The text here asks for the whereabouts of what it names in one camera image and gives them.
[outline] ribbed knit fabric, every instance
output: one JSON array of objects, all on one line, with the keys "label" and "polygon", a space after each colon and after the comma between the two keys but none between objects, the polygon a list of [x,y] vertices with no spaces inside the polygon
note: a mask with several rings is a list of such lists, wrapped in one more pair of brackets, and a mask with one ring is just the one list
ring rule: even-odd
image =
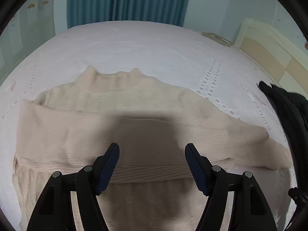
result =
[{"label": "ribbed knit fabric", "polygon": [[[292,167],[290,152],[265,128],[226,115],[188,89],[138,69],[99,74],[89,67],[74,83],[21,104],[13,183],[22,229],[53,171],[77,172],[111,142],[119,144],[120,159],[98,197],[111,230],[195,229],[206,198],[185,161],[187,143],[223,168]],[[78,211],[74,200],[73,207]],[[82,230],[78,215],[75,221]]]}]

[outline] bed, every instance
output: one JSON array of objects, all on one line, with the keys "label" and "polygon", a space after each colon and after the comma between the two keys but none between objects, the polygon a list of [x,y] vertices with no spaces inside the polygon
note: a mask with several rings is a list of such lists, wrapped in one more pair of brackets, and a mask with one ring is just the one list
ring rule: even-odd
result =
[{"label": "bed", "polygon": [[[12,184],[12,161],[20,101],[73,82],[89,65],[101,73],[137,67],[162,82],[193,90],[232,117],[265,127],[272,139],[289,148],[274,109],[257,87],[260,80],[275,81],[239,48],[168,24],[113,21],[77,26],[31,53],[0,87],[0,203],[16,230],[21,215]],[[256,177],[282,230],[295,210],[287,196],[288,189],[296,186],[294,170],[233,167],[229,172],[246,170]]]}]

